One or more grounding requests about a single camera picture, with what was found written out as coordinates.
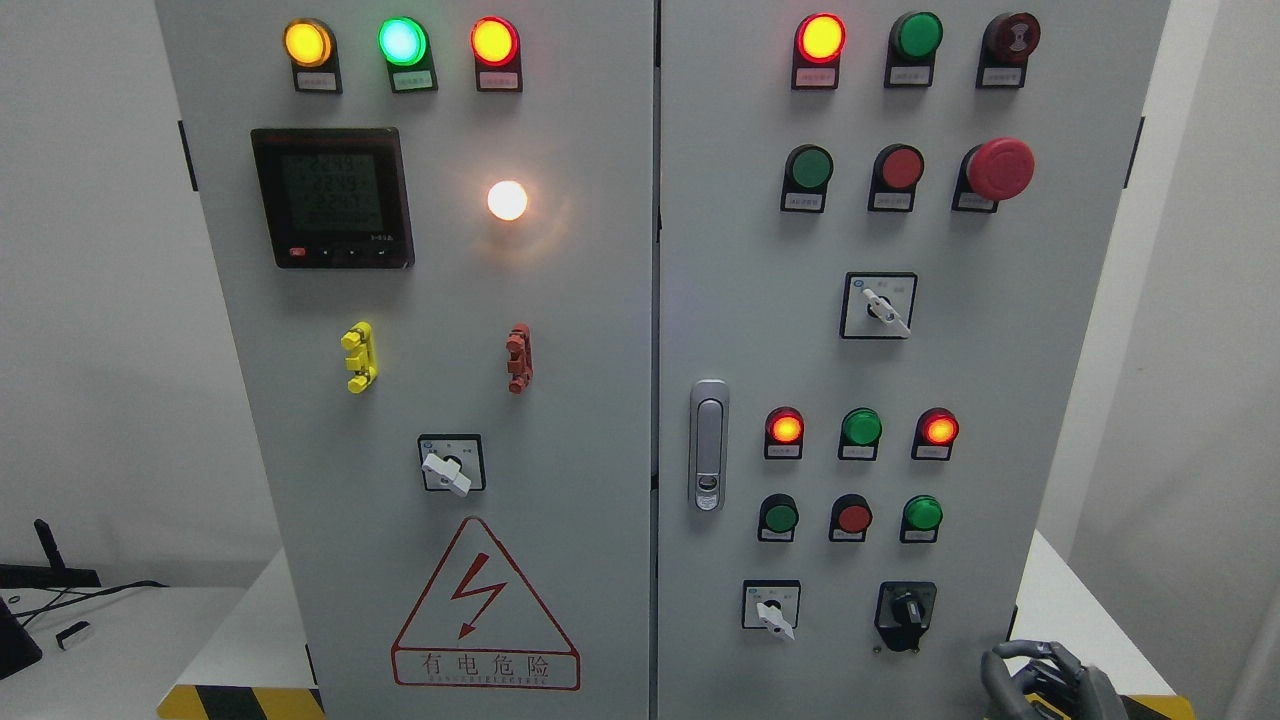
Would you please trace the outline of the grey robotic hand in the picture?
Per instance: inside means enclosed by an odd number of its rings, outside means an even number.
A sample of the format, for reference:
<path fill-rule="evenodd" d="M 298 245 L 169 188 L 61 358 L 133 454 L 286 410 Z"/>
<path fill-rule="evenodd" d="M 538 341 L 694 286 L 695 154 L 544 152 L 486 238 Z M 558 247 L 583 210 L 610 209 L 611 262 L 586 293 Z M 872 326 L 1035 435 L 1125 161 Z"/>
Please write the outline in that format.
<path fill-rule="evenodd" d="M 987 719 L 1126 719 L 1110 676 L 1059 642 L 1007 641 L 980 657 Z"/>

